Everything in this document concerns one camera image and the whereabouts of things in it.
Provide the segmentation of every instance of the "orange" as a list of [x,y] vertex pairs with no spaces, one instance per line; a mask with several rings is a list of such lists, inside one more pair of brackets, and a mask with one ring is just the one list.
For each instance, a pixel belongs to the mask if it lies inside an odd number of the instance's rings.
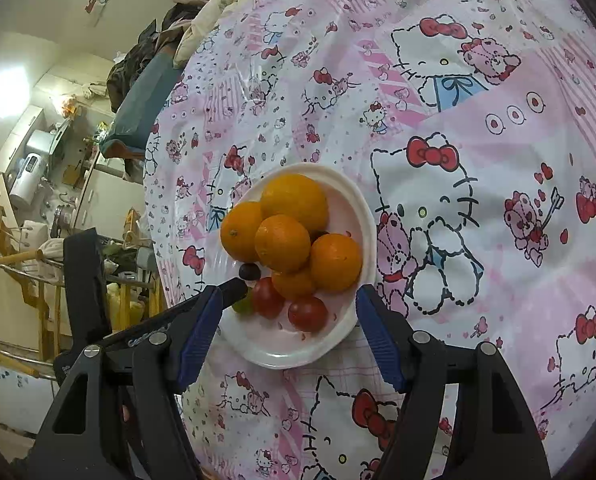
[[313,283],[327,292],[341,292],[358,279],[363,267],[360,247],[349,236],[322,235],[312,245],[310,272]]
[[260,197],[262,216],[288,215],[309,232],[324,231],[329,222],[327,197],[315,180],[298,173],[277,176]]
[[261,222],[260,202],[236,204],[220,224],[220,242],[227,254],[239,262],[257,262],[254,237]]
[[275,290],[286,300],[297,300],[303,296],[310,296],[315,290],[309,267],[294,273],[273,272],[271,282]]
[[260,263],[277,272],[294,272],[309,257],[309,233],[287,215],[274,215],[260,224],[254,237]]

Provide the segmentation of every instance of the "silver bolt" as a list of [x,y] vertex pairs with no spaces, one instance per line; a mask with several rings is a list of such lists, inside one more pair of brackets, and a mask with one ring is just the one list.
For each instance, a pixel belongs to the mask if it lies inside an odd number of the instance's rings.
[[98,345],[89,345],[85,348],[83,354],[85,357],[96,357],[100,353],[100,346]]
[[149,342],[152,345],[162,345],[167,340],[167,334],[164,332],[154,332],[149,336]]
[[496,353],[496,345],[490,343],[489,341],[485,341],[482,345],[480,345],[480,350],[485,355],[494,355]]
[[419,343],[421,345],[424,345],[431,341],[431,336],[424,330],[416,330],[414,332],[413,338],[416,343]]

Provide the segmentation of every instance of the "tablecloth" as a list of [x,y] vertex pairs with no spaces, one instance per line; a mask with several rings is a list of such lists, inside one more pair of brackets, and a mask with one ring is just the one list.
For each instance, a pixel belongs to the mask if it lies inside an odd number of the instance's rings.
[[[224,16],[146,150],[170,305],[220,278],[230,206],[299,161],[363,191],[390,309],[448,344],[496,344],[557,471],[596,418],[596,32],[578,3],[252,0]],[[284,371],[217,333],[182,413],[216,478],[367,480],[401,401],[359,327]]]

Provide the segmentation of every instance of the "green vegetable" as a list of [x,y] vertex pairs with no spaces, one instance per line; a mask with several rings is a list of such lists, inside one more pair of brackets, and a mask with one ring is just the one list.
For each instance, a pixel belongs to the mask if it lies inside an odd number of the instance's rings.
[[249,287],[249,290],[247,291],[247,295],[244,298],[242,298],[241,300],[236,301],[236,303],[234,303],[232,305],[232,309],[234,312],[236,312],[237,314],[241,314],[243,316],[248,316],[248,315],[254,313],[254,306],[251,303],[252,292],[253,292],[253,289],[251,287]]

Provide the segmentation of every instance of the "pink cloth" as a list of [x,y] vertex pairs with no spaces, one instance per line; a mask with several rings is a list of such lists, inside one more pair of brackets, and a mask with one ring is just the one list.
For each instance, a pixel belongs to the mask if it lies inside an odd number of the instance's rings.
[[[226,211],[299,161],[360,186],[392,310],[500,348],[557,471],[596,418],[596,32],[575,0],[252,0],[220,20],[147,146],[169,304],[230,277]],[[359,328],[284,372],[218,333],[182,410],[221,479],[366,480],[401,401]],[[448,387],[428,478],[455,402]]]

